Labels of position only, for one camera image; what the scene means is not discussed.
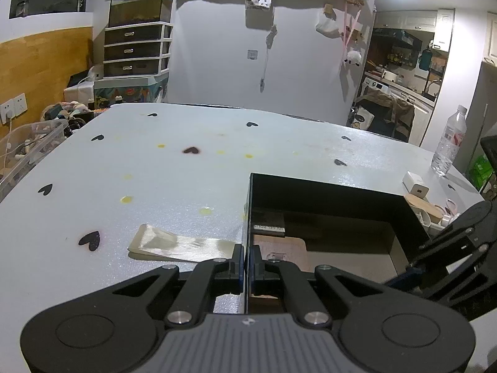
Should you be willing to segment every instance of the water bottle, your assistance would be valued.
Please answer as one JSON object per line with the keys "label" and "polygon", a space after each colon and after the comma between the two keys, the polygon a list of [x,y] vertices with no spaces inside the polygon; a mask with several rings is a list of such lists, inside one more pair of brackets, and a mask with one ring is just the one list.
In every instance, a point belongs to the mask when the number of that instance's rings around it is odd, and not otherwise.
{"label": "water bottle", "polygon": [[464,116],[467,111],[464,106],[459,105],[457,107],[457,112],[447,120],[442,138],[433,155],[431,167],[441,177],[447,174],[454,162],[466,134],[466,119]]}

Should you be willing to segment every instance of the plush toy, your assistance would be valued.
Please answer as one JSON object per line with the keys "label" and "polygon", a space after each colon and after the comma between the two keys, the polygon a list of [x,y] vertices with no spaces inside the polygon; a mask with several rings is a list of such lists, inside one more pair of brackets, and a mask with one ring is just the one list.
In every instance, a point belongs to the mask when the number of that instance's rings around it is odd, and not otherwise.
{"label": "plush toy", "polygon": [[360,66],[362,63],[362,54],[358,51],[350,51],[347,53],[347,58],[345,59],[345,63],[349,62],[349,64],[355,64],[356,66]]}

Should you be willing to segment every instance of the white box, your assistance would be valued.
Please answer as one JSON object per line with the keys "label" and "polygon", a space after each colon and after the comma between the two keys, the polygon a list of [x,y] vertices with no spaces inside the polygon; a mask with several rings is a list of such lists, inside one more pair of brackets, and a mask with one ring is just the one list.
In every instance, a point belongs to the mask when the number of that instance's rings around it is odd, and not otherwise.
{"label": "white box", "polygon": [[429,188],[423,182],[423,178],[415,173],[407,171],[406,175],[402,179],[408,192],[417,196],[418,198],[424,199],[429,191]]}
{"label": "white box", "polygon": [[78,101],[81,104],[88,103],[88,99],[94,98],[93,96],[93,81],[83,81],[81,84],[75,85],[73,87],[66,88],[64,90],[64,101],[73,102]]}

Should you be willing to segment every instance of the faucet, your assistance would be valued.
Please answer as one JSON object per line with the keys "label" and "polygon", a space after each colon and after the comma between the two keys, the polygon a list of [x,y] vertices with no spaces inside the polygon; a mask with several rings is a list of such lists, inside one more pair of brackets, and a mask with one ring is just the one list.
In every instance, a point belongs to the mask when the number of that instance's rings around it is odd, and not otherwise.
{"label": "faucet", "polygon": [[[431,87],[432,84],[438,84],[440,86],[440,88],[441,88],[442,87],[442,80],[436,79],[436,80],[431,81],[428,84],[428,86],[426,86],[426,89],[425,89],[426,92],[429,91],[429,89],[430,89],[430,87]],[[440,93],[440,91],[438,91],[434,96],[437,97],[439,93]]]}

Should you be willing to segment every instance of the bottle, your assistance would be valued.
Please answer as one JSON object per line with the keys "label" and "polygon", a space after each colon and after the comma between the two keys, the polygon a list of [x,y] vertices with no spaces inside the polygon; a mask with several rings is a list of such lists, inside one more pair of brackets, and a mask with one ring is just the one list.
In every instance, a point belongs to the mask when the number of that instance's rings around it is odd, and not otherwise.
{"label": "bottle", "polygon": [[123,97],[120,95],[116,96],[116,102],[113,105],[122,104],[122,103],[123,103]]}
{"label": "bottle", "polygon": [[457,107],[457,112],[447,120],[442,138],[433,155],[431,167],[441,177],[447,174],[454,162],[466,134],[466,119],[464,116],[466,116],[467,111],[464,106],[459,105]]}
{"label": "bottle", "polygon": [[95,99],[94,98],[88,98],[88,103],[86,104],[86,107],[90,109],[90,111],[95,110]]}

